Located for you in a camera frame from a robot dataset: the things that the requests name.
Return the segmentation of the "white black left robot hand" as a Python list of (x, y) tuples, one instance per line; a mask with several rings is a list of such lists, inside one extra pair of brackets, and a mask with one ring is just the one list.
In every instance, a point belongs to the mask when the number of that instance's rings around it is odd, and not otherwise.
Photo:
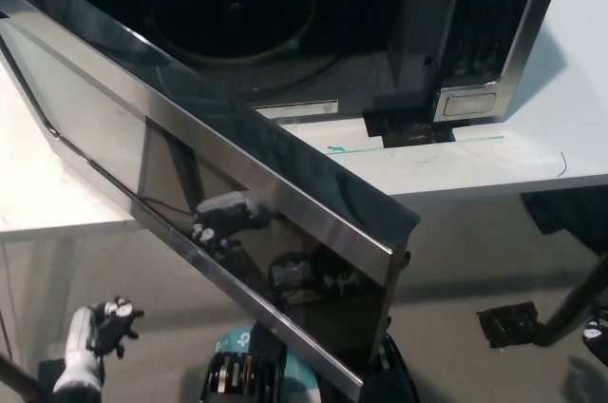
[(136, 308), (128, 298), (122, 296), (79, 308), (68, 330), (66, 366), (100, 363), (106, 355), (111, 354), (123, 359), (124, 338), (139, 338), (132, 326), (141, 317), (144, 317), (144, 310)]

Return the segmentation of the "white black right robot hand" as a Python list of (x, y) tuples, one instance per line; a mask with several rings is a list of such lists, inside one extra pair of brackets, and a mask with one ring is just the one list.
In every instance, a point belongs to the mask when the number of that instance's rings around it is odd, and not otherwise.
[(582, 332), (582, 341), (600, 361), (607, 360), (607, 326), (598, 319), (589, 320)]

